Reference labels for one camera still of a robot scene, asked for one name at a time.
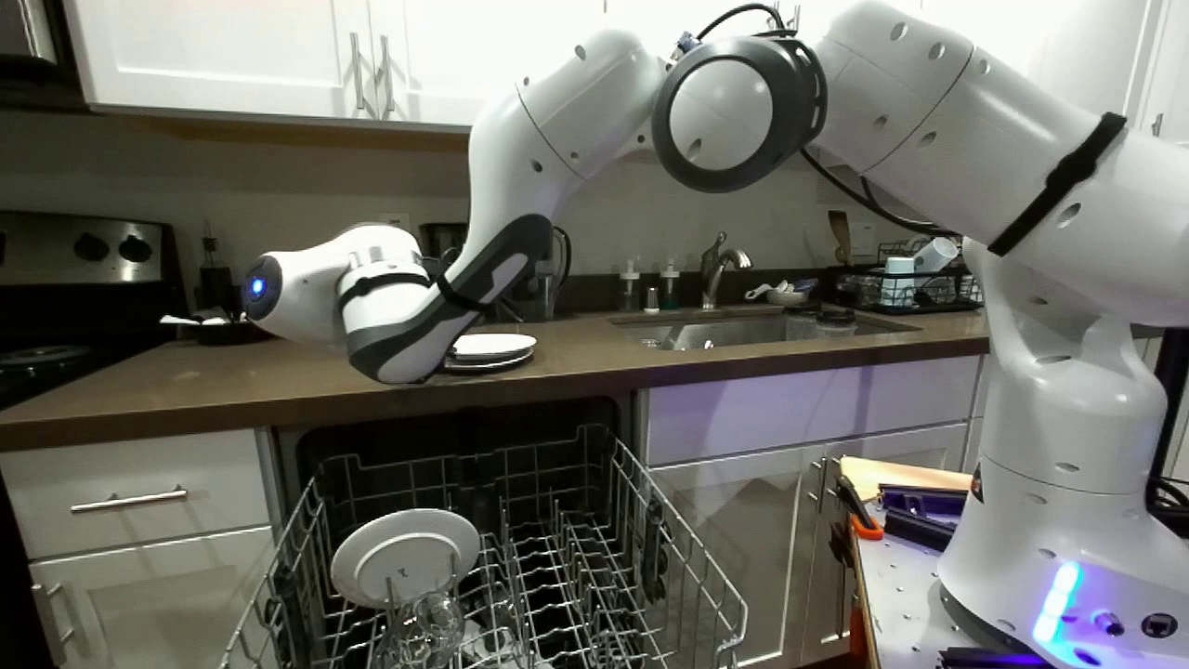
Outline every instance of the white plate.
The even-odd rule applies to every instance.
[[[448,348],[453,362],[506,362],[506,358],[525,358],[526,348],[535,348],[532,335],[461,335]]]
[[[525,348],[517,358],[495,358],[495,362],[453,362],[444,358],[444,373],[458,373],[458,376],[482,376],[482,373],[501,373],[501,368],[517,368],[517,363],[526,363],[535,348]]]
[[[400,508],[361,523],[330,558],[347,602],[382,611],[387,580],[396,606],[453,586],[478,558],[478,533],[448,508]]]

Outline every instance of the countertop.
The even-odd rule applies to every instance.
[[[339,353],[278,338],[249,345],[168,343],[3,408],[0,450],[225,428],[314,428],[989,348],[979,311],[898,316],[909,331],[719,345],[695,353],[645,348],[630,343],[615,320],[623,316],[487,326],[535,335],[535,358],[495,376],[441,373],[407,387],[370,383]]]

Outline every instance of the dishwasher rack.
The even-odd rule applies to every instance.
[[[453,508],[482,539],[448,597],[487,653],[461,643],[434,664],[737,664],[744,596],[639,456],[588,423],[482,454],[323,461],[218,669],[392,669],[387,613],[339,597],[328,569],[354,529],[417,504]]]

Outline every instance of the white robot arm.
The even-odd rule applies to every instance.
[[[593,34],[474,120],[467,243],[444,276],[368,228],[264,257],[245,309],[347,345],[379,383],[425,379],[644,125],[695,190],[738,190],[815,145],[966,233],[996,383],[976,493],[940,558],[948,602],[1054,664],[1189,664],[1189,550],[1144,514],[1166,398],[1128,343],[1128,324],[1189,324],[1189,156],[888,5],[848,6],[815,45],[731,37],[677,63]]]

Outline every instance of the wall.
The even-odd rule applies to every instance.
[[[464,151],[368,150],[365,143],[177,139],[138,120],[0,113],[0,207],[145,217],[177,228],[192,276],[199,233],[217,233],[233,270],[259,248],[313,245],[355,221],[464,221]],[[605,276],[695,257],[727,233],[759,268],[832,263],[826,207],[842,203],[804,162],[723,198],[690,195],[650,156],[599,176],[560,217],[577,270]],[[848,207],[856,245],[872,253],[894,228]]]

